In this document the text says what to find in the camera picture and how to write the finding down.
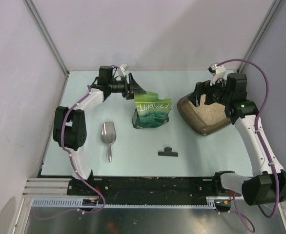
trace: metal frame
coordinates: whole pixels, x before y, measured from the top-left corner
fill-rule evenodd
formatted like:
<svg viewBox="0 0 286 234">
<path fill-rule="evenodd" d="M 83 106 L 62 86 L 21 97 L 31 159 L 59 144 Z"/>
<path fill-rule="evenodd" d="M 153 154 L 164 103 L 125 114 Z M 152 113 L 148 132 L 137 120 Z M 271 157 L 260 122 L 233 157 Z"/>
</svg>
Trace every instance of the metal frame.
<svg viewBox="0 0 286 234">
<path fill-rule="evenodd" d="M 66 195 L 70 179 L 29 178 L 23 191 L 23 197 L 69 197 Z"/>
<path fill-rule="evenodd" d="M 68 70 L 66 69 L 66 66 L 49 34 L 49 32 L 47 31 L 35 5 L 33 4 L 32 0 L 23 0 L 30 15 L 32 16 L 34 22 L 36 23 L 43 39 L 45 40 L 47 46 L 49 47 L 49 49 L 51 50 L 52 55 L 54 56 L 54 58 L 56 59 L 57 63 L 59 64 L 61 70 L 64 72 L 65 75 L 68 74 Z"/>
<path fill-rule="evenodd" d="M 251 45 L 249 46 L 246 54 L 244 55 L 244 58 L 243 59 L 246 59 L 246 60 L 250 60 L 253 53 L 255 52 L 258 44 L 260 43 L 261 39 L 263 38 L 266 30 L 268 29 L 268 27 L 271 25 L 274 17 L 276 16 L 277 12 L 279 11 L 279 9 L 281 8 L 282 6 L 282 3 L 284 2 L 285 0 L 274 0 L 272 5 L 270 6 L 270 9 L 268 11 L 268 13 L 266 14 L 263 22 L 261 23 L 260 25 L 260 28 L 258 29 Z M 246 63 L 245 62 L 241 62 L 237 71 L 239 73 L 242 73 L 245 69 L 245 66 L 246 66 Z"/>
<path fill-rule="evenodd" d="M 14 227 L 10 231 L 10 234 L 23 234 L 25 232 L 32 202 L 33 199 L 31 197 L 21 198 L 19 212 L 14 220 Z"/>
</svg>

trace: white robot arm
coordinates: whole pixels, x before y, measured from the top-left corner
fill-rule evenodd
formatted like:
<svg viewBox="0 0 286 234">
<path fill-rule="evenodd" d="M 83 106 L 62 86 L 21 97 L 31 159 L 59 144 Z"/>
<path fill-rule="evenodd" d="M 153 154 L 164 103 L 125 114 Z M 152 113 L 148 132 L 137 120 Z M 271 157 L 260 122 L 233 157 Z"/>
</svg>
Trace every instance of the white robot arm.
<svg viewBox="0 0 286 234">
<path fill-rule="evenodd" d="M 125 71 L 128 65 L 124 63 L 119 68 L 113 66 L 101 66 L 99 76 L 89 87 L 89 92 L 73 108 L 59 106 L 55 111 L 53 139 L 69 153 L 73 165 L 73 177 L 77 179 L 88 179 L 92 169 L 87 162 L 84 143 L 87 132 L 85 124 L 85 113 L 92 111 L 97 105 L 104 102 L 111 93 L 121 93 L 126 99 L 133 99 L 134 94 L 146 94 L 129 73 L 129 82 Z M 117 69 L 121 77 L 116 80 L 113 69 Z M 67 126 L 67 122 L 72 122 L 72 126 Z"/>
<path fill-rule="evenodd" d="M 214 76 L 213 80 L 198 82 L 188 99 L 198 106 L 201 96 L 206 94 L 206 105 L 217 102 L 225 106 L 225 115 L 231 119 L 244 141 L 254 176 L 246 177 L 232 171 L 218 172 L 215 177 L 220 182 L 220 189 L 242 194 L 248 205 L 260 205 L 275 202 L 277 182 L 280 188 L 279 201 L 284 201 L 286 172 L 264 134 L 256 104 L 247 99 L 246 75 L 231 73 L 224 81 L 225 68 L 222 65 L 212 64 L 208 70 Z"/>
</svg>

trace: light blue table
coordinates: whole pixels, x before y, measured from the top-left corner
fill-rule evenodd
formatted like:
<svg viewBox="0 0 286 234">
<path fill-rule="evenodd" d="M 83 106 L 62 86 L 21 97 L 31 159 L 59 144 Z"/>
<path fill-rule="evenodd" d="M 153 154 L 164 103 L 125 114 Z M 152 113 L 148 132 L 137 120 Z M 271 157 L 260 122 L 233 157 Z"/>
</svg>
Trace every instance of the light blue table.
<svg viewBox="0 0 286 234">
<path fill-rule="evenodd" d="M 244 143 L 230 125 L 210 136 L 196 134 L 177 109 L 180 98 L 191 93 L 198 81 L 211 79 L 206 70 L 198 71 L 133 71 L 134 79 L 147 91 L 160 98 L 172 98 L 169 122 L 156 129 L 134 129 L 131 119 L 134 100 L 112 94 L 93 112 L 86 114 L 88 163 L 97 176 L 213 176 L 215 172 L 232 170 L 252 176 L 251 164 Z M 71 106 L 87 92 L 98 72 L 71 72 L 62 106 Z M 112 162 L 101 142 L 101 126 L 114 121 L 117 132 L 112 146 Z M 178 157 L 158 156 L 158 151 L 171 147 Z M 44 176 L 72 174 L 69 158 L 53 139 L 50 140 L 44 164 Z"/>
</svg>

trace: white wall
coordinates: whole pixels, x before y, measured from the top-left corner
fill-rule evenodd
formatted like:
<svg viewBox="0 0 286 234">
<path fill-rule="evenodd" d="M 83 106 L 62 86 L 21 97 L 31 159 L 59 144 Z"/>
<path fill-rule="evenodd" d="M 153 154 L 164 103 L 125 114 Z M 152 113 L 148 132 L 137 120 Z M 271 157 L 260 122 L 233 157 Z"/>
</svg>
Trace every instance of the white wall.
<svg viewBox="0 0 286 234">
<path fill-rule="evenodd" d="M 0 0 L 0 234 L 39 165 L 63 81 L 22 0 Z"/>
<path fill-rule="evenodd" d="M 70 71 L 124 62 L 132 70 L 206 69 L 242 58 L 272 2 L 34 0 Z"/>
<path fill-rule="evenodd" d="M 270 93 L 263 114 L 263 126 L 268 141 L 286 169 L 286 1 L 266 32 L 252 61 L 266 72 Z M 261 105 L 265 83 L 261 74 L 251 66 L 245 70 L 251 100 Z"/>
</svg>

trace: green plastic bag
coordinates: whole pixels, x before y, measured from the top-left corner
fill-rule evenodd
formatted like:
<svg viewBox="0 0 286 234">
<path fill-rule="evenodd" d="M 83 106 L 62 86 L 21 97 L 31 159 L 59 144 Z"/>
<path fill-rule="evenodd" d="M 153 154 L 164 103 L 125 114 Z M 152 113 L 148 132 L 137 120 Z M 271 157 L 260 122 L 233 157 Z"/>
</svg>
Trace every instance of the green plastic bag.
<svg viewBox="0 0 286 234">
<path fill-rule="evenodd" d="M 136 110 L 132 118 L 134 128 L 157 128 L 169 121 L 169 112 L 172 108 L 170 98 L 158 98 L 158 94 L 147 92 L 135 94 Z"/>
</svg>

